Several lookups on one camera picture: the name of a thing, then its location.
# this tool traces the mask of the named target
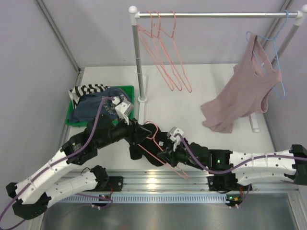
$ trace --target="blue clothes hanger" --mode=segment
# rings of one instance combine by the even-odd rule
[[[265,40],[273,41],[274,49],[275,49],[275,53],[276,53],[276,61],[277,61],[278,70],[280,70],[280,64],[279,64],[279,58],[278,58],[278,50],[277,50],[277,47],[276,47],[276,39],[277,39],[277,36],[279,35],[280,31],[283,29],[284,25],[286,25],[286,23],[288,22],[288,18],[289,18],[289,12],[288,12],[287,10],[284,10],[284,12],[286,12],[286,14],[287,14],[286,20],[284,21],[284,23],[282,24],[282,26],[280,27],[280,29],[277,31],[277,33],[276,33],[276,35],[274,36],[274,38],[267,38],[267,37],[263,37],[263,36],[261,36],[261,35],[257,35],[258,37],[261,37],[261,38],[263,38],[263,39],[265,39]],[[249,39],[248,39],[248,34],[251,34],[251,31],[247,31],[247,32],[246,32],[245,38],[246,38],[247,41],[249,41]],[[259,60],[257,54],[254,52],[254,50],[252,50],[252,51],[253,51],[253,54],[254,54],[254,56],[256,57],[257,61],[259,62],[259,64],[260,64],[260,66],[261,66],[261,68],[262,68],[264,74],[267,76],[267,75],[268,75],[268,74],[267,74],[267,71],[264,69],[263,65],[261,64],[261,62],[260,62],[260,60]],[[284,89],[283,82],[281,82],[281,84],[282,84],[282,88],[283,88],[283,96],[282,96],[282,97],[279,95],[279,93],[277,92],[277,90],[275,89],[275,87],[273,87],[273,89],[274,89],[274,91],[275,91],[275,93],[276,93],[276,95],[277,95],[277,97],[278,97],[279,99],[284,99],[284,98],[286,97],[286,91],[285,91],[285,89]]]

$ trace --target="metal floor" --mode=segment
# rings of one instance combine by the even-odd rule
[[[41,230],[296,230],[287,195],[250,195],[240,209],[223,204],[114,204],[98,211],[55,204]]]

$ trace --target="dark blue cloth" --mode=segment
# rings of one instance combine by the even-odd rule
[[[120,88],[110,87],[103,92],[95,92],[84,95],[80,98],[77,107],[69,115],[69,122],[87,122],[95,118],[102,97],[119,96],[120,100],[128,100],[131,98]],[[108,115],[113,120],[118,118],[115,108],[111,100],[104,102],[100,114]]]

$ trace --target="white pipe connector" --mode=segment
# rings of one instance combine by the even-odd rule
[[[131,25],[137,25],[138,19],[140,18],[138,8],[136,8],[136,6],[130,6],[129,13],[130,13]]]
[[[300,26],[307,16],[307,4],[302,7],[300,11],[298,11],[298,15],[295,19],[294,25]]]

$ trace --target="black cable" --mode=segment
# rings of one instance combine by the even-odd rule
[[[91,170],[89,167],[86,167],[86,168],[84,168],[84,169],[81,171],[80,175],[82,175],[82,173],[83,173],[84,170],[86,170],[86,169]]]

